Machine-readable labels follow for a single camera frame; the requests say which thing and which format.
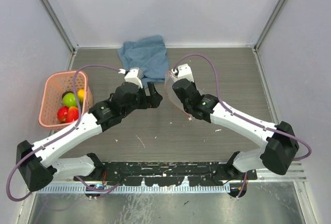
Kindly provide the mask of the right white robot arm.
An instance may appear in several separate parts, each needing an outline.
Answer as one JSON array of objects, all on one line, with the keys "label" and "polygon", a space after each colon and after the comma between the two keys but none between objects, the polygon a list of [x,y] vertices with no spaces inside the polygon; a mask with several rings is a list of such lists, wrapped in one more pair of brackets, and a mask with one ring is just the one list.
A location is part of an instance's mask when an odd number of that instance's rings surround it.
[{"label": "right white robot arm", "polygon": [[172,89],[186,113],[228,128],[258,145],[255,150],[232,156],[227,166],[230,178],[237,180],[247,171],[263,168],[278,175],[286,174],[299,149],[290,124],[265,122],[238,111],[213,95],[201,94],[195,83],[187,79],[176,81]]}]

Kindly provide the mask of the clear orange zip bag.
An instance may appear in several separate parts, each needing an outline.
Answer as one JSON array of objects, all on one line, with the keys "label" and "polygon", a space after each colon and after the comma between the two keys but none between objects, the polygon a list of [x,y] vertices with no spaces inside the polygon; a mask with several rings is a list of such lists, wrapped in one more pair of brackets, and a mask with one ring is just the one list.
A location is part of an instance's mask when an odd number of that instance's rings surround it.
[{"label": "clear orange zip bag", "polygon": [[178,81],[177,76],[171,71],[168,70],[165,75],[165,90],[167,93],[168,100],[171,104],[173,104],[178,110],[180,110],[189,121],[193,121],[191,114],[188,114],[184,111],[183,104],[181,103],[180,99],[177,97],[175,91],[173,90],[173,85],[175,82]]}]

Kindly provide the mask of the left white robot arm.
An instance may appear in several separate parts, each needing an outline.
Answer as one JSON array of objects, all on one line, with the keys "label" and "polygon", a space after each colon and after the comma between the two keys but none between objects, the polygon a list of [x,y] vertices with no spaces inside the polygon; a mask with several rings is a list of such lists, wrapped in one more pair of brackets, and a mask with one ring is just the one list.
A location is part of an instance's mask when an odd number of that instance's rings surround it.
[{"label": "left white robot arm", "polygon": [[75,176],[92,181],[102,179],[104,164],[94,153],[68,159],[61,156],[83,141],[119,124],[132,111],[159,107],[163,97],[152,82],[147,85],[149,95],[143,88],[124,82],[110,98],[96,103],[66,128],[33,144],[28,141],[18,144],[17,165],[28,189],[38,191],[54,179]]}]

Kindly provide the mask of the red yellow mango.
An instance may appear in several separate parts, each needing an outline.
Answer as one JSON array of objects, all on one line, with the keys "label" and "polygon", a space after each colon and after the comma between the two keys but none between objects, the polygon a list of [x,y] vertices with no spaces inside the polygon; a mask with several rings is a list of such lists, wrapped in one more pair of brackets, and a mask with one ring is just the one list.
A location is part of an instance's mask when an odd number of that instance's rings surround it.
[{"label": "red yellow mango", "polygon": [[79,118],[79,109],[77,107],[69,107],[65,123],[72,123],[76,121]]}]

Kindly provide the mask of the green apple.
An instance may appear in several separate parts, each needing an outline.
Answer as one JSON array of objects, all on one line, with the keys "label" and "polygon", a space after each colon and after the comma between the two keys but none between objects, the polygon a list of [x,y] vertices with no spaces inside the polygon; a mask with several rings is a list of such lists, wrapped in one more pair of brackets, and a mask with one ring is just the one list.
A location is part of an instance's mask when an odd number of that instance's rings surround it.
[{"label": "green apple", "polygon": [[68,93],[63,99],[62,99],[63,105],[67,107],[76,107],[77,102],[74,93]]}]

